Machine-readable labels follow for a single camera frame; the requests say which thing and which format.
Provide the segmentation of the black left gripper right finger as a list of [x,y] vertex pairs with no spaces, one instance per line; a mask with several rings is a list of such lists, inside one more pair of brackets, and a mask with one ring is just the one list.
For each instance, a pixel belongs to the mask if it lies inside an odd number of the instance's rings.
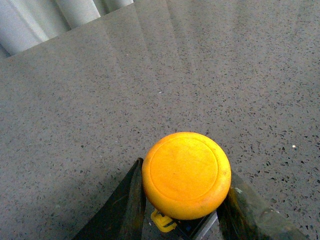
[[217,217],[225,240],[309,239],[234,172],[228,194],[217,208]]

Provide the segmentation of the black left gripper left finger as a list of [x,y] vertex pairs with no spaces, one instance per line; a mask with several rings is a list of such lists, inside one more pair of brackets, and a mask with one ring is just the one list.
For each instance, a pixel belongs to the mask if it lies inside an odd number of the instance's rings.
[[140,240],[146,210],[142,183],[143,159],[138,158],[102,208],[74,240]]

